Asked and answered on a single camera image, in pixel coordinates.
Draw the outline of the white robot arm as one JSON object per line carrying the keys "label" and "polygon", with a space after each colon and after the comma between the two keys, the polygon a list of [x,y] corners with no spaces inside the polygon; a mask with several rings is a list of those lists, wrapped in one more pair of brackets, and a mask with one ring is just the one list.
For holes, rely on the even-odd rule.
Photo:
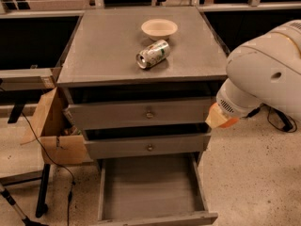
{"label": "white robot arm", "polygon": [[301,21],[292,20],[234,49],[227,80],[206,123],[229,127],[261,105],[301,121]]}

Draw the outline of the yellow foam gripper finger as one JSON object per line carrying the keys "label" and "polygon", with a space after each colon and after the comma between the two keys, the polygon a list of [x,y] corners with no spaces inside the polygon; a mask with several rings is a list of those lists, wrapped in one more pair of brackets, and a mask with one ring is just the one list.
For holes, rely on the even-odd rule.
{"label": "yellow foam gripper finger", "polygon": [[232,119],[228,114],[224,113],[223,110],[220,108],[218,103],[214,103],[211,105],[209,109],[208,116],[205,122],[212,128],[217,128],[219,125],[225,123],[229,119]]}

